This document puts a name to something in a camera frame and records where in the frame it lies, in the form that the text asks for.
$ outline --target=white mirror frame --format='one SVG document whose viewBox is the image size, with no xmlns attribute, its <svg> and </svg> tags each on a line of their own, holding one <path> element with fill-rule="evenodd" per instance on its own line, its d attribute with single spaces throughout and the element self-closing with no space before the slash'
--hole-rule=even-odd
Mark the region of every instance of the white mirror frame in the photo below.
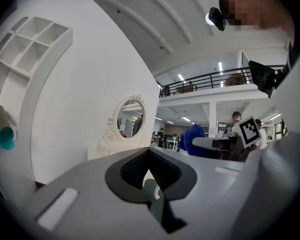
<svg viewBox="0 0 300 240">
<path fill-rule="evenodd" d="M 123 137 L 118 129 L 117 121 L 118 115 L 121 108 L 125 105 L 127 101 L 135 101 L 141 106 L 143 110 L 143 121 L 140 130 L 136 135 L 125 138 Z M 101 155 L 112 155 L 122 151 L 143 148 L 147 146 L 146 133 L 148 127 L 147 124 L 147 110 L 146 105 L 141 97 L 141 95 L 133 95 L 123 99 L 116 107 L 113 112 L 112 117 L 108 119 L 108 128 L 105 130 L 102 140 L 99 141 L 98 150 Z"/>
</svg>

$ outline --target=white ceiling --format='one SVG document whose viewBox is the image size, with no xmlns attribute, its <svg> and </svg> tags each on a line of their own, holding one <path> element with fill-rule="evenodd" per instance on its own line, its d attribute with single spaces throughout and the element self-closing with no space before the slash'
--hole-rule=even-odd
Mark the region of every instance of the white ceiling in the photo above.
<svg viewBox="0 0 300 240">
<path fill-rule="evenodd" d="M 278 35 L 277 30 L 239 31 L 227 26 L 225 31 L 221 32 L 214 25 L 208 25 L 205 20 L 206 13 L 210 7 L 218 7 L 219 0 L 94 1 L 123 31 L 155 76 L 175 69 L 177 65 L 186 65 L 211 57 L 207 61 L 190 64 L 187 70 L 173 70 L 172 77 L 160 77 L 159 82 L 162 84 L 172 83 L 171 78 L 180 72 L 185 74 L 186 78 L 212 72 L 220 59 L 224 61 L 225 68 L 227 65 L 235 68 L 236 51 L 264 46 L 285 47 L 287 41 L 281 32 Z M 230 51 L 231 54 L 218 57 L 219 54 Z"/>
<path fill-rule="evenodd" d="M 243 119 L 253 116 L 262 122 L 267 122 L 271 117 L 278 114 L 278 111 L 268 98 L 240 101 L 233 100 L 216 104 L 216 120 L 219 123 L 229 123 L 235 111 L 241 112 Z M 164 121 L 170 121 L 175 124 L 191 125 L 192 122 L 209 125 L 209 112 L 209 104 L 190 104 L 170 107 L 159 106 L 156 111 L 156 116 Z M 186 117 L 191 120 L 191 122 L 187 122 L 181 117 Z"/>
</svg>

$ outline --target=mirror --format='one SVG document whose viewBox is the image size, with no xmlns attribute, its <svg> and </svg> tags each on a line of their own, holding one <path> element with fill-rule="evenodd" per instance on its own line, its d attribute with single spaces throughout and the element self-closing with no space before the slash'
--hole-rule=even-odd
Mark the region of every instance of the mirror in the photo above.
<svg viewBox="0 0 300 240">
<path fill-rule="evenodd" d="M 130 99 L 123 104 L 117 117 L 119 133 L 124 138 L 131 138 L 140 131 L 143 121 L 142 106 L 138 101 Z"/>
</svg>

